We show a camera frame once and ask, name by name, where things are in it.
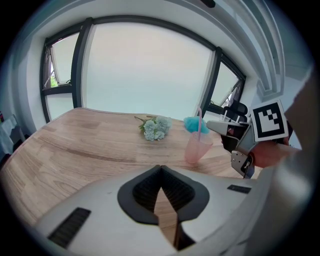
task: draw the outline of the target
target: window pane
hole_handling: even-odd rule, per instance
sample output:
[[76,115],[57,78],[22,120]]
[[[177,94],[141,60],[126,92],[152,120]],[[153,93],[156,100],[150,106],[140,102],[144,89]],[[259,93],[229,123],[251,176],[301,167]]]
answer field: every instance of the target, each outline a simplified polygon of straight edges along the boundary
[[46,103],[50,120],[53,120],[74,108],[72,93],[47,95]]
[[79,33],[73,34],[52,45],[52,68],[58,85],[66,84],[71,79],[71,65],[78,35]]
[[85,107],[193,116],[214,53],[197,41],[158,26],[117,22],[94,26],[86,52]]
[[238,80],[236,75],[226,65],[221,63],[211,101],[215,105],[222,106],[227,98],[231,96],[233,87]]
[[54,71],[54,65],[51,62],[51,77],[50,77],[50,85],[51,87],[57,87],[58,83],[57,83],[57,79],[56,79],[56,74]]
[[224,108],[224,107],[226,107],[226,106],[229,105],[231,96],[232,96],[232,92],[230,93],[230,95],[228,96],[228,98],[225,99],[224,103],[222,103],[221,108]]

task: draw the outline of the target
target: plastic cup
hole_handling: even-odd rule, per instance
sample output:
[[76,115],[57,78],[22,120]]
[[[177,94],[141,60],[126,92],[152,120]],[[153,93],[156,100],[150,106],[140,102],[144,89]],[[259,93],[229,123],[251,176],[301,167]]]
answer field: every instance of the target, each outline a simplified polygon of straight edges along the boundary
[[184,157],[190,164],[198,162],[213,145],[213,140],[209,134],[201,133],[200,135],[200,140],[198,140],[198,132],[191,133],[186,146]]

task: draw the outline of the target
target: black vent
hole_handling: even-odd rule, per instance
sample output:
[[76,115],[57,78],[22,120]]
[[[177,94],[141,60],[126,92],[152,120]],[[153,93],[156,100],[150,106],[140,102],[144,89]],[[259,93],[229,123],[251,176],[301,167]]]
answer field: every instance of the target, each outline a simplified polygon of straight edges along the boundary
[[180,210],[195,197],[195,190],[168,171],[162,172],[162,189],[175,211]]
[[89,217],[91,211],[83,208],[75,209],[53,232],[48,239],[55,244],[67,248],[72,239]]
[[155,211],[158,192],[161,187],[160,172],[161,169],[159,168],[152,175],[135,185],[132,191],[134,200],[150,212]]

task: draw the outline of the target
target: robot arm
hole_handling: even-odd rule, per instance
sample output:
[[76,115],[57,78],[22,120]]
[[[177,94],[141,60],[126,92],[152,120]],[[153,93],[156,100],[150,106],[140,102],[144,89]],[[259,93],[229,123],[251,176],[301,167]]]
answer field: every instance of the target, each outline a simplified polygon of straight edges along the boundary
[[[244,179],[250,179],[254,173],[250,152],[257,145],[252,122],[208,121],[206,126],[221,135],[223,147],[231,153],[231,166]],[[233,129],[233,135],[228,134],[230,129]]]

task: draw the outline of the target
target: person's arm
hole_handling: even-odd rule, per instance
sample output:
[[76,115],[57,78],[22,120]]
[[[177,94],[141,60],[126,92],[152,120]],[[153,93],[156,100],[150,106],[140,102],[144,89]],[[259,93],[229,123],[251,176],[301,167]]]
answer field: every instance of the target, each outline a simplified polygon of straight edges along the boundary
[[[318,99],[318,74],[315,69],[310,73],[302,90],[295,97],[293,104],[286,111],[285,116],[296,133],[302,149],[314,147],[318,142],[319,133],[319,99]],[[258,167],[276,165],[282,158],[293,154],[299,149],[289,146],[289,138],[284,144],[273,141],[262,141],[253,150],[253,164]]]

